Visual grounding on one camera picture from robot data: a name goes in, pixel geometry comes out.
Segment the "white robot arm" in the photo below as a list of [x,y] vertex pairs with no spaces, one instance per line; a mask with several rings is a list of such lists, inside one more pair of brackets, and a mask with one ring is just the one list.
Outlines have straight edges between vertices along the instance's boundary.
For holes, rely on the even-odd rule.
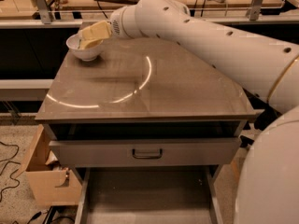
[[299,224],[299,46],[193,18],[174,0],[139,0],[79,33],[83,46],[111,36],[175,42],[280,112],[244,161],[234,224]]

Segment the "foam padded gripper finger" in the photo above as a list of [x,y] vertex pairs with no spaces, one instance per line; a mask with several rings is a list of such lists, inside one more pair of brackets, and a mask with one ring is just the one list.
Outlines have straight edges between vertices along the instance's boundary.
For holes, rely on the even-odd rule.
[[83,40],[107,39],[111,37],[110,25],[107,21],[99,21],[78,31]]

